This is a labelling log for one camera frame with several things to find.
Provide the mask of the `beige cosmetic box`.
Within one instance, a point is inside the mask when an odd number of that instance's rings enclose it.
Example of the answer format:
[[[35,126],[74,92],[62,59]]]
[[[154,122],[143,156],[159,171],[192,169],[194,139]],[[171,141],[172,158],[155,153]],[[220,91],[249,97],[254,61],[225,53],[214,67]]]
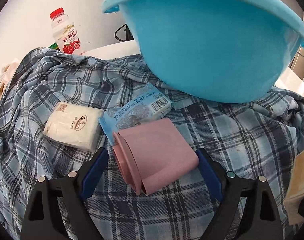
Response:
[[[299,204],[304,198],[304,150],[294,159],[290,184],[284,200],[290,225],[299,224],[304,218],[298,213]]]

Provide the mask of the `pink plastic cup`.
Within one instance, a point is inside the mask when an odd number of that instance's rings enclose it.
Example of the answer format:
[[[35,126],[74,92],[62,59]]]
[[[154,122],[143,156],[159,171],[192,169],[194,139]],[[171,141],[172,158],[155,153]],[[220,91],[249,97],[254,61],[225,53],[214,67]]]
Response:
[[[197,168],[196,153],[168,118],[112,133],[119,170],[136,195],[152,194]]]

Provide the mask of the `blue plaid shirt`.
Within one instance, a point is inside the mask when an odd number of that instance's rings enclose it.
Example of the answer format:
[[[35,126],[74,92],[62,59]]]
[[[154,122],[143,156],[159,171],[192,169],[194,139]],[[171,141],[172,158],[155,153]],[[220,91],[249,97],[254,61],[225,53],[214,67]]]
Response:
[[[241,178],[265,176],[275,197],[284,239],[284,199],[294,158],[304,150],[304,98],[272,88],[249,103],[201,100],[170,89],[140,55],[109,61],[48,48],[28,53],[0,100],[0,222],[19,239],[28,198],[40,176],[60,178],[91,159],[91,152],[48,140],[43,130],[59,101],[93,108],[122,107],[147,84],[172,102],[168,118],[192,149],[204,148]],[[104,239],[199,239],[219,204],[198,170],[149,196],[125,183],[113,152],[86,201]]]

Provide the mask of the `white tissue pack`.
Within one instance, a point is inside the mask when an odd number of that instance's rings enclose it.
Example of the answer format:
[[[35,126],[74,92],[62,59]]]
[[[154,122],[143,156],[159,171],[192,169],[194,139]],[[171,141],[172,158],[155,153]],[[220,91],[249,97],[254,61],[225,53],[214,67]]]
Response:
[[[95,152],[102,109],[58,102],[44,128],[44,136],[60,144]]]

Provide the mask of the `blue tissue pack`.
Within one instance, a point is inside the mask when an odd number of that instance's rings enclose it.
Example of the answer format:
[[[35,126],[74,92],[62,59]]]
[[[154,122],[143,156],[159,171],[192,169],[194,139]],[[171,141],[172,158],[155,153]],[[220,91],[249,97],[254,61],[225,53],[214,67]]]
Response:
[[[113,132],[131,128],[146,122],[159,120],[172,109],[172,101],[151,83],[145,85],[138,96],[121,108],[109,108],[99,118],[111,146],[115,144]]]

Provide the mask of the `beige cloth bag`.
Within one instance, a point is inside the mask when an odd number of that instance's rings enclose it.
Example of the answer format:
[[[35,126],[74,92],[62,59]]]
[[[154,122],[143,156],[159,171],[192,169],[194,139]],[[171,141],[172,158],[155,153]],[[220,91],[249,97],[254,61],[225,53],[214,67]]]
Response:
[[[13,59],[11,63],[6,64],[0,69],[0,100],[8,83],[12,80],[19,64],[20,61],[18,59]]]

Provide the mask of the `yellow green bag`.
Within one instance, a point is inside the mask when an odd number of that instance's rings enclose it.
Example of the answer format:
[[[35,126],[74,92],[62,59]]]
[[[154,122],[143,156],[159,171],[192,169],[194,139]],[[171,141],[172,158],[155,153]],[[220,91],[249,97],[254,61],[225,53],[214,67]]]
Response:
[[[58,51],[60,50],[60,49],[59,49],[59,46],[57,45],[56,42],[53,43],[52,45],[50,45],[49,48],[54,49],[54,50],[58,50]]]

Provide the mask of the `red cap milk bottle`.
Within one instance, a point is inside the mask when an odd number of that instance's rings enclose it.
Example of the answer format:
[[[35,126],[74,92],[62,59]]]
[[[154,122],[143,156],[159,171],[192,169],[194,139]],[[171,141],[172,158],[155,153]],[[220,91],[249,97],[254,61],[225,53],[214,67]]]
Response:
[[[63,8],[50,13],[53,38],[61,52],[65,54],[82,55],[84,53],[79,35],[72,20]]]

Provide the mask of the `blue plastic basin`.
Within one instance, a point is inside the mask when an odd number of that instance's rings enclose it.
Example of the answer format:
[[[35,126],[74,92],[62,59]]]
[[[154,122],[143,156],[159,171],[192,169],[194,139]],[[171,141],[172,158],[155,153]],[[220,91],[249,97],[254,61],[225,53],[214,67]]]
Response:
[[[104,0],[121,12],[149,69],[170,87],[217,102],[266,94],[304,44],[280,0]]]

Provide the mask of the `black electric bicycle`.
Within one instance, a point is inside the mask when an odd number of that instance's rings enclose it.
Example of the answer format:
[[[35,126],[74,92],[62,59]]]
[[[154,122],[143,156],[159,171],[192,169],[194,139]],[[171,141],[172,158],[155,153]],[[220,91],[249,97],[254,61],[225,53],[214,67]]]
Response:
[[[130,29],[128,28],[127,24],[123,24],[121,27],[119,27],[115,31],[114,36],[115,36],[115,39],[119,42],[134,40],[134,37],[132,36],[132,33],[131,33]]]

